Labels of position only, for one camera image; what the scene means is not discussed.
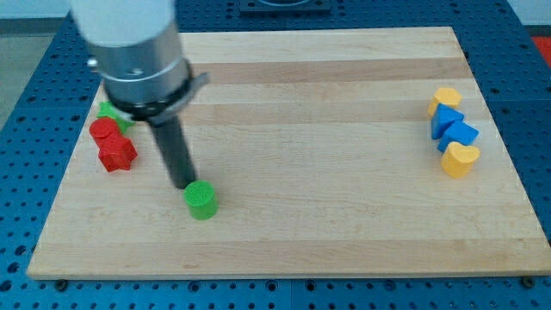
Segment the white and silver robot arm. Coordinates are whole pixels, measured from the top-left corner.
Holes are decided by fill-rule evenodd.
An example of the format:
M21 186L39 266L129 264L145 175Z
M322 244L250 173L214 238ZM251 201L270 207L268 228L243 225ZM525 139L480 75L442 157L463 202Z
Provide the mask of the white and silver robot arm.
M127 118L159 126L175 117L208 83L183 52L173 0L71 0L89 67Z

